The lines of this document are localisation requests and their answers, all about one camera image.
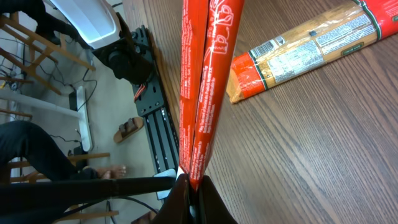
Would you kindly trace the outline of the orange spaghetti packet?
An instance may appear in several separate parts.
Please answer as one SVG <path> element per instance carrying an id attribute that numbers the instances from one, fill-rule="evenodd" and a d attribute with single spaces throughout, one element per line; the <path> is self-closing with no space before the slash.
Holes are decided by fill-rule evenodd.
<path id="1" fill-rule="evenodd" d="M 231 103 L 397 33 L 397 0 L 346 1 L 233 59 Z"/>

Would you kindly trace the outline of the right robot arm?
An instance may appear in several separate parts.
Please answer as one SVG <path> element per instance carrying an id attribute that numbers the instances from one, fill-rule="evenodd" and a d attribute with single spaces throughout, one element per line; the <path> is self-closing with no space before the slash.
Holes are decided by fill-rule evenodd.
<path id="1" fill-rule="evenodd" d="M 165 97 L 147 28 L 129 30 L 106 1 L 54 1 L 80 37 L 115 77 L 133 87 L 138 114 L 144 120 L 155 169 L 153 177 L 128 179 L 118 187 L 134 194 L 155 192 L 165 204 L 153 223 L 234 223 L 209 177 L 198 192 L 178 169 L 178 136 Z"/>

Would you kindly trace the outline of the red stick snack packet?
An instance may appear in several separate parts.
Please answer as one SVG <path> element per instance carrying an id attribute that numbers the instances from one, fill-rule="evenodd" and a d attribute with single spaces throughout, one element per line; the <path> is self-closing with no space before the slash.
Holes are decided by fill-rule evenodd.
<path id="1" fill-rule="evenodd" d="M 183 0 L 179 168 L 198 190 L 212 156 L 243 0 Z"/>

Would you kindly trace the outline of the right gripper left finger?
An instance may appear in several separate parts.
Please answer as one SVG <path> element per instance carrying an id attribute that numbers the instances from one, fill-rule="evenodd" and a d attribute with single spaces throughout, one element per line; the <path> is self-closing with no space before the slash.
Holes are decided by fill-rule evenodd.
<path id="1" fill-rule="evenodd" d="M 163 204 L 151 224 L 187 224 L 188 218 L 188 175 L 179 175 L 176 184 L 169 193 L 169 197 Z"/>

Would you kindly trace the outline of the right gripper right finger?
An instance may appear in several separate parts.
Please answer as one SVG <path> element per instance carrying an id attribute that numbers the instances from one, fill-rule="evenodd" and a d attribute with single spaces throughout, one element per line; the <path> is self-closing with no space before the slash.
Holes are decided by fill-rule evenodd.
<path id="1" fill-rule="evenodd" d="M 209 176 L 203 177 L 198 193 L 199 223 L 237 224 Z"/>

